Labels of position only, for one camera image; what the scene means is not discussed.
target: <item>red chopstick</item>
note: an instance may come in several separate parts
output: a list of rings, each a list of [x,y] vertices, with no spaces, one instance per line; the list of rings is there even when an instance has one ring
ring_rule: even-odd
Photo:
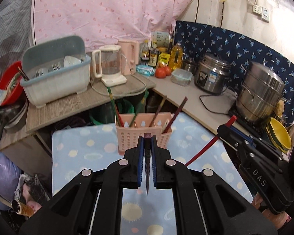
[[[176,112],[174,113],[173,118],[171,118],[170,122],[168,123],[168,125],[165,128],[165,130],[163,131],[163,133],[167,133],[168,132],[169,128],[171,127],[172,123],[176,119],[177,115],[182,111],[182,108],[184,107],[186,101],[187,101],[187,97],[184,98],[184,100],[182,101],[181,105],[177,108]]]
[[[119,120],[120,120],[120,124],[119,124],[119,126],[124,127],[124,123],[123,123],[123,120],[122,120],[122,118],[121,118],[121,116],[120,116],[120,113],[119,113],[119,110],[118,110],[118,106],[117,106],[117,105],[115,105],[115,109],[116,109],[116,111],[117,111],[117,116],[118,116],[118,118],[119,118]]]
[[[225,124],[227,127],[230,127],[235,121],[236,121],[237,117],[236,116],[232,116],[230,118],[230,120]],[[185,166],[189,166],[193,161],[195,161],[198,157],[200,157],[203,153],[205,153],[213,144],[215,144],[215,142],[219,139],[219,136],[216,135],[212,138],[211,141],[208,142],[208,144],[206,146],[203,147],[203,149],[201,151],[199,151],[192,159],[190,159]]]

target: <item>red plastic basin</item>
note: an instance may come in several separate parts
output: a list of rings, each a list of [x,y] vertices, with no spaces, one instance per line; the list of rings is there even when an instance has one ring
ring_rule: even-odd
[[[17,70],[18,67],[22,68],[21,61],[15,62],[14,64],[10,65],[6,69],[6,71],[3,73],[0,79],[0,89],[5,90],[7,88],[11,79],[14,77],[16,73],[18,73],[18,70]],[[21,87],[20,81],[18,81],[15,88],[12,90],[11,94],[6,96],[1,106],[13,104],[20,97],[22,92],[23,92],[23,87]]]

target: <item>navy blue patterned fabric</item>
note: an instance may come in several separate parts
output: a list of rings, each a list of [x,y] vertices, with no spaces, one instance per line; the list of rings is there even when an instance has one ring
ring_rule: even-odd
[[[205,53],[218,55],[231,64],[227,86],[239,91],[250,62],[271,68],[285,83],[284,115],[287,126],[294,123],[294,64],[280,53],[242,34],[199,23],[177,21],[175,42],[181,43],[187,57],[199,61]]]

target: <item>electrical outlet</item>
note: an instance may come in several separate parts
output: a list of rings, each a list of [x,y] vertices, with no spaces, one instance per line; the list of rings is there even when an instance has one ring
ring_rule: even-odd
[[[262,8],[261,6],[258,6],[258,5],[253,5],[253,12],[257,15],[260,15],[262,14]]]
[[[266,8],[262,8],[262,16],[261,16],[261,18],[262,18],[263,21],[269,23],[269,19],[270,19],[269,11]]]

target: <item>purple plastic bag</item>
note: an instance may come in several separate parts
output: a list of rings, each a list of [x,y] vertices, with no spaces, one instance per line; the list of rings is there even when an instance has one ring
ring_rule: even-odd
[[[0,152],[0,195],[7,201],[12,201],[21,169]]]

